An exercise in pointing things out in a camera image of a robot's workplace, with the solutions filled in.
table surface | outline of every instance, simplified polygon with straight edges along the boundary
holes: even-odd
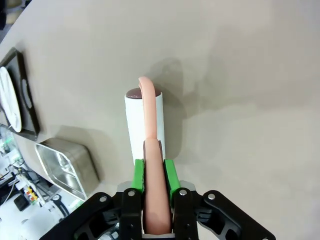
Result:
[[[316,239],[319,10],[314,0],[33,0],[0,57],[24,54],[38,141],[87,146],[96,191],[132,179],[124,95],[148,76],[181,180],[219,190],[279,240]],[[35,144],[16,141],[45,177]]]

metal container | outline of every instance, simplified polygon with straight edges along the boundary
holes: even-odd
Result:
[[[99,184],[88,149],[58,138],[35,143],[36,154],[53,184],[85,201]]]

